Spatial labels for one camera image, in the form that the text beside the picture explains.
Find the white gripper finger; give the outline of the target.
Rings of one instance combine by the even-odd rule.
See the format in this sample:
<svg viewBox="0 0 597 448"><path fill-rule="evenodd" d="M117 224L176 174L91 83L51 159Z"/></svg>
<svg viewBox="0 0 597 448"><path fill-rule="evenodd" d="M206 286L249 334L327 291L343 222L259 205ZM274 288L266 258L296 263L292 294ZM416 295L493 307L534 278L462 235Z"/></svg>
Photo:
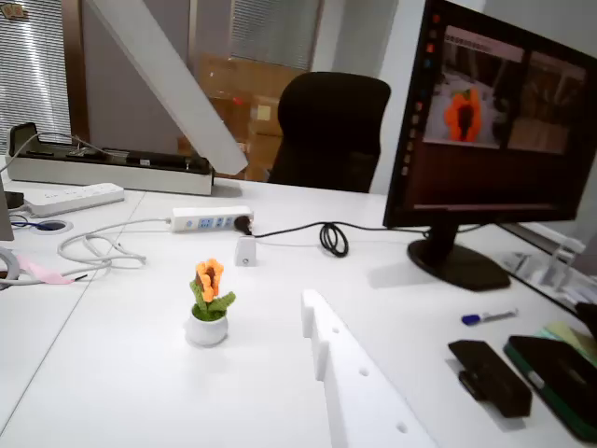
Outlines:
<svg viewBox="0 0 597 448"><path fill-rule="evenodd" d="M334 447L434 447L408 403L317 291L301 295L303 336L324 384Z"/></svg>

